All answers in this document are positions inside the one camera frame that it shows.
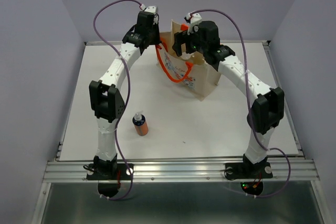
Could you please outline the cream canvas bag orange handles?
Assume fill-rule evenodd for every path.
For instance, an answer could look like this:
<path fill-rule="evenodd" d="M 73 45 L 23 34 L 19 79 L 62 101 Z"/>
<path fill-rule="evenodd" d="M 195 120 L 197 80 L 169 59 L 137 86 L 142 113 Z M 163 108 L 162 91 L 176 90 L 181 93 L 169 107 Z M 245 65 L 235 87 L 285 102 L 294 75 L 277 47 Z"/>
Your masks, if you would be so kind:
<path fill-rule="evenodd" d="M 199 100 L 204 100 L 219 84 L 221 74 L 206 63 L 203 55 L 193 52 L 193 56 L 184 61 L 172 49 L 174 34 L 186 31 L 186 24 L 171 22 L 171 31 L 161 32 L 161 43 L 155 46 L 157 64 L 175 85 L 185 86 Z"/>

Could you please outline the orange bottle blue cap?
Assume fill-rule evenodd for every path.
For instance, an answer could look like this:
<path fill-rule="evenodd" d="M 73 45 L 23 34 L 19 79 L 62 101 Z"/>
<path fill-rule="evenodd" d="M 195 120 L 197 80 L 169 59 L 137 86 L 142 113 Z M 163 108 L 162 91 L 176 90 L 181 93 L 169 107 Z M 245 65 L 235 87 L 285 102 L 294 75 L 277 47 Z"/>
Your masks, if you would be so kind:
<path fill-rule="evenodd" d="M 149 132 L 149 128 L 147 125 L 147 121 L 145 119 L 145 116 L 143 115 L 143 112 L 137 112 L 133 118 L 132 118 L 132 123 L 135 127 L 136 132 L 138 133 L 139 136 L 145 136 Z"/>

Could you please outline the clear amber liquid bottle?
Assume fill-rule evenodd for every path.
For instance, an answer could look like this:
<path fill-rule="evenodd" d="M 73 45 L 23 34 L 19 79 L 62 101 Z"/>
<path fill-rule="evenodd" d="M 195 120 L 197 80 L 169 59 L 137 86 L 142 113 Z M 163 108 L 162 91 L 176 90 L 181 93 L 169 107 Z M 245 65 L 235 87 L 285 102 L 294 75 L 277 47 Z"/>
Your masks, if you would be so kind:
<path fill-rule="evenodd" d="M 185 52 L 182 53 L 182 55 L 180 56 L 180 58 L 184 61 L 189 60 L 191 57 L 193 56 L 193 54 L 187 54 Z"/>

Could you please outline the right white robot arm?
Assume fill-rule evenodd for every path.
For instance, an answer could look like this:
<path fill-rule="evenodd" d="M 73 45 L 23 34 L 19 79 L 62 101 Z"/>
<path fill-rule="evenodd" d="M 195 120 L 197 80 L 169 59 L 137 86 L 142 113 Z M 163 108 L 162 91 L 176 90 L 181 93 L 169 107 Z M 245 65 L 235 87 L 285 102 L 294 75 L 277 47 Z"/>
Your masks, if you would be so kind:
<path fill-rule="evenodd" d="M 253 177 L 264 170 L 270 138 L 284 116 L 284 91 L 272 88 L 247 69 L 235 52 L 219 39 L 218 27 L 212 21 L 201 21 L 192 28 L 174 34 L 173 50 L 199 52 L 218 73 L 229 79 L 246 97 L 247 123 L 251 128 L 248 147 L 243 161 L 229 165 L 230 175 Z"/>

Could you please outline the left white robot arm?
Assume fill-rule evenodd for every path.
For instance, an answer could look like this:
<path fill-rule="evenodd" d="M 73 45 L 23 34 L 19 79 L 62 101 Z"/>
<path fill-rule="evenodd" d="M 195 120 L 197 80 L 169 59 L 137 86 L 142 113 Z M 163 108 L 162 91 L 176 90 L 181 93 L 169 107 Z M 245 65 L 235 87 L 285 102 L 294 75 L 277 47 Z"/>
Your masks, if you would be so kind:
<path fill-rule="evenodd" d="M 117 151 L 115 129 L 125 111 L 120 89 L 132 65 L 145 49 L 160 42 L 159 15 L 156 6 L 138 13 L 136 24 L 125 34 L 122 44 L 108 70 L 98 81 L 89 84 L 91 109 L 98 123 L 98 149 L 90 168 L 110 179 L 116 175 Z"/>

